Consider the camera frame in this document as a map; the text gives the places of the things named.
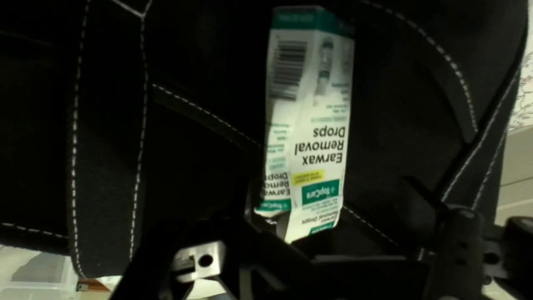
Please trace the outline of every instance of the black fabric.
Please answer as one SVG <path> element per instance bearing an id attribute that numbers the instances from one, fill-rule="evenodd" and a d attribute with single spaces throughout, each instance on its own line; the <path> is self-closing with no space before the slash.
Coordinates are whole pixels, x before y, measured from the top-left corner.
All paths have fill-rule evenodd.
<path id="1" fill-rule="evenodd" d="M 271 6 L 297 3 L 6 3 L 0 243 L 113 274 L 154 223 L 241 199 L 261 164 Z M 431 214 L 406 176 L 491 221 L 526 1 L 316 4 L 356 26 L 346 203 L 336 229 L 296 246 L 416 254 Z"/>
<path id="2" fill-rule="evenodd" d="M 121 273 L 143 208 L 141 21 L 113 1 L 86 1 L 78 28 L 66 124 L 69 249 L 81 274 Z"/>

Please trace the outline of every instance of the green stripe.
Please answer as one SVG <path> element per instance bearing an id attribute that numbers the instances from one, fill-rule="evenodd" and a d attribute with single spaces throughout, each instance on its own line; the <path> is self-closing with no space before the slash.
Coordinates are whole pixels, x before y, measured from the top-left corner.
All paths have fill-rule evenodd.
<path id="1" fill-rule="evenodd" d="M 302 204 L 309 204 L 331 196 L 337 196 L 337 186 L 339 179 L 319 181 L 314 184 L 301 186 L 301 201 Z"/>
<path id="2" fill-rule="evenodd" d="M 276 211 L 276 209 L 287 211 L 289 208 L 291 208 L 289 198 L 262 199 L 259 206 L 256 206 L 256 209 L 259 211 Z"/>
<path id="3" fill-rule="evenodd" d="M 281 6 L 272 11 L 271 28 L 321 29 L 352 36 L 352 28 L 321 6 Z"/>
<path id="4" fill-rule="evenodd" d="M 334 226 L 334 221 L 322 223 L 322 224 L 319 224 L 319 226 L 312 226 L 311 231 L 309 231 L 309 234 L 314 234 L 314 233 L 317 233 L 317 231 L 322 231 L 322 229 L 327 229 L 327 228 L 332 228 L 332 226 Z"/>

